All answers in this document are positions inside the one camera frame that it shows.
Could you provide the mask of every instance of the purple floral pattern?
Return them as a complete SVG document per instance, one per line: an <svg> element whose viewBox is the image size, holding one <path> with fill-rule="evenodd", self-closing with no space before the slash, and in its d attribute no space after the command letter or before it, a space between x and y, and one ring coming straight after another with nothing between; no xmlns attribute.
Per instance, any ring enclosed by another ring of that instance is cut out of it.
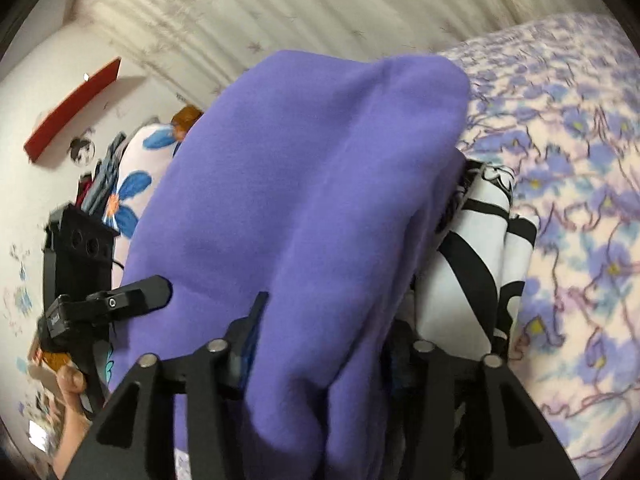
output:
<svg viewBox="0 0 640 480"><path fill-rule="evenodd" d="M511 366L585 480L640 420L640 59L618 23L553 16L444 53L469 157L513 168L540 234Z"/></svg>

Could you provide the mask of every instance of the purple fleece cloth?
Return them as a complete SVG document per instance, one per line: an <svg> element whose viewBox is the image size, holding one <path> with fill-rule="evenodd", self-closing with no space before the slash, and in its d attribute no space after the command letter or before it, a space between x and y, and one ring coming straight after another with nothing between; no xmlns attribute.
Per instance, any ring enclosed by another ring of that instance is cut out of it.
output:
<svg viewBox="0 0 640 480"><path fill-rule="evenodd" d="M462 168L468 79L443 57L360 63L279 52L191 129L136 228L123 283L170 304L119 327L137 357L222 336L270 292L241 435L248 478L378 475L380 351ZM184 402L176 445L186 449Z"/></svg>

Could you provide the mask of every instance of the pile of clothes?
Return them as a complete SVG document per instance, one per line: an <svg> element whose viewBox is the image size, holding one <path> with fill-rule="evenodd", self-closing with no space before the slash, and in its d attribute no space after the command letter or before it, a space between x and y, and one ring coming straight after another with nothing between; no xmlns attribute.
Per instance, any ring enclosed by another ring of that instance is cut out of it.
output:
<svg viewBox="0 0 640 480"><path fill-rule="evenodd" d="M159 274L174 293L116 326L110 388L142 354L223 336L267 290L238 417L247 478L378 478L394 319L453 355L505 355L536 238L510 211L513 172L456 149L469 97L438 56L280 52L241 76L138 221L123 284Z"/></svg>

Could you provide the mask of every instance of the blue flower print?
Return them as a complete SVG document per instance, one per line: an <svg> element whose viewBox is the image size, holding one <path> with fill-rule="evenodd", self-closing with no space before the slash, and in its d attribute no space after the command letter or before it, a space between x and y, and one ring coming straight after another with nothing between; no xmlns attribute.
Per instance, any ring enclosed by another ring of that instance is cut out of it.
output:
<svg viewBox="0 0 640 480"><path fill-rule="evenodd" d="M112 193L107 200L104 223L131 239L138 225L138 217L133 209L122 202L142 193L150 184L151 176L146 171L134 171L128 174L120 189Z"/></svg>
<svg viewBox="0 0 640 480"><path fill-rule="evenodd" d="M526 122L535 119L538 116L538 111L526 106L518 106L513 111L513 115L517 120Z"/></svg>
<svg viewBox="0 0 640 480"><path fill-rule="evenodd" d="M524 86L527 84L527 78L523 75L515 75L509 79L509 84L512 86Z"/></svg>
<svg viewBox="0 0 640 480"><path fill-rule="evenodd" d="M498 66L513 66L521 60L521 56L502 56L498 62Z"/></svg>
<svg viewBox="0 0 640 480"><path fill-rule="evenodd" d="M558 250L564 244L564 228L556 218L555 214L550 214L543 219L540 225L540 234L536 240L536 247L542 249L544 253L551 250Z"/></svg>
<svg viewBox="0 0 640 480"><path fill-rule="evenodd" d="M546 146L545 160L547 167L555 174L574 174L574 165L569 161L569 156L556 144Z"/></svg>
<svg viewBox="0 0 640 480"><path fill-rule="evenodd" d="M597 329L589 338L576 372L585 384L596 384L612 375L613 389L622 391L636 382L638 350L633 341L618 342Z"/></svg>
<svg viewBox="0 0 640 480"><path fill-rule="evenodd" d="M556 316L554 304L545 297L537 278L528 278L525 283L518 324L530 348L553 349L562 345L562 319Z"/></svg>
<svg viewBox="0 0 640 480"><path fill-rule="evenodd" d="M548 85L544 85L542 89L549 94L554 101L561 101L565 94L568 92L566 86L561 85L560 83L551 83Z"/></svg>
<svg viewBox="0 0 640 480"><path fill-rule="evenodd" d="M523 130L513 130L504 134L491 134L476 139L473 150L479 153L498 153L506 150L510 153L527 153L531 139Z"/></svg>
<svg viewBox="0 0 640 480"><path fill-rule="evenodd" d="M605 117L607 118L607 126L616 139L633 138L636 131L628 118L615 112L606 112Z"/></svg>
<svg viewBox="0 0 640 480"><path fill-rule="evenodd" d="M636 114L640 114L640 98L629 90L629 88L625 88L625 95L623 99L629 108L631 108Z"/></svg>
<svg viewBox="0 0 640 480"><path fill-rule="evenodd" d="M525 99L536 99L543 94L543 89L539 85L531 85L528 86L527 89L522 93L522 96Z"/></svg>
<svg viewBox="0 0 640 480"><path fill-rule="evenodd" d="M523 175L516 184L514 193L525 200L543 196L553 182L554 177L551 172L541 168L533 168L529 173Z"/></svg>
<svg viewBox="0 0 640 480"><path fill-rule="evenodd" d="M595 99L600 95L600 90L584 83L576 86L575 91L582 99Z"/></svg>
<svg viewBox="0 0 640 480"><path fill-rule="evenodd" d="M542 62L532 63L528 67L529 73L539 74L546 68L546 64Z"/></svg>
<svg viewBox="0 0 640 480"><path fill-rule="evenodd" d="M604 244L589 255L589 274L593 283L606 288L620 288L630 275L631 257L618 242Z"/></svg>
<svg viewBox="0 0 640 480"><path fill-rule="evenodd" d="M556 77L558 79L570 79L571 71L568 68L556 68Z"/></svg>
<svg viewBox="0 0 640 480"><path fill-rule="evenodd" d="M589 116L578 108L568 108L562 114L566 130L574 137L584 138L589 133Z"/></svg>
<svg viewBox="0 0 640 480"><path fill-rule="evenodd" d="M600 171L606 173L611 163L618 160L615 150L604 142L596 142L589 146L589 162Z"/></svg>
<svg viewBox="0 0 640 480"><path fill-rule="evenodd" d="M478 101L478 112L493 116L499 114L504 107L503 97L490 97Z"/></svg>
<svg viewBox="0 0 640 480"><path fill-rule="evenodd" d="M480 72L478 72L478 75L476 75L476 78L481 81L487 82L495 81L496 79L498 79L493 70L481 70Z"/></svg>
<svg viewBox="0 0 640 480"><path fill-rule="evenodd" d="M471 89L471 95L474 99L482 99L485 95L494 91L494 86L489 83L474 85Z"/></svg>
<svg viewBox="0 0 640 480"><path fill-rule="evenodd" d="M640 221L640 197L635 191L626 190L617 193L613 200L620 209L623 219Z"/></svg>
<svg viewBox="0 0 640 480"><path fill-rule="evenodd" d="M607 185L588 191L587 204L592 211L599 211L601 215L613 216L616 214L615 192Z"/></svg>
<svg viewBox="0 0 640 480"><path fill-rule="evenodd" d="M180 148L180 144L183 142L185 133L181 128L175 128L172 124L163 124L145 140L142 141L142 146L148 150L160 150L167 146L175 144L174 156Z"/></svg>

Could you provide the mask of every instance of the white wall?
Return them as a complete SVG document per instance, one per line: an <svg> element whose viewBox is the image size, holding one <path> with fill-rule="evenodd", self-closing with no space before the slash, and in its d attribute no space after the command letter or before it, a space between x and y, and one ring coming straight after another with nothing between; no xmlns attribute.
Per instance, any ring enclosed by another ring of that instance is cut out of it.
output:
<svg viewBox="0 0 640 480"><path fill-rule="evenodd" d="M26 436L28 421L18 407L29 399L33 403L35 384L23 373L22 360L43 311L43 227L49 212L75 198L79 176L93 169L119 131L128 134L152 115L170 121L182 107L164 85L123 60L118 80L73 118L38 163L30 164L22 146L38 121L82 82L85 72L96 72L117 55L72 23L36 47L0 82L0 416L27 459L34 448ZM91 166L79 168L66 150L89 126L95 129L96 157Z"/></svg>

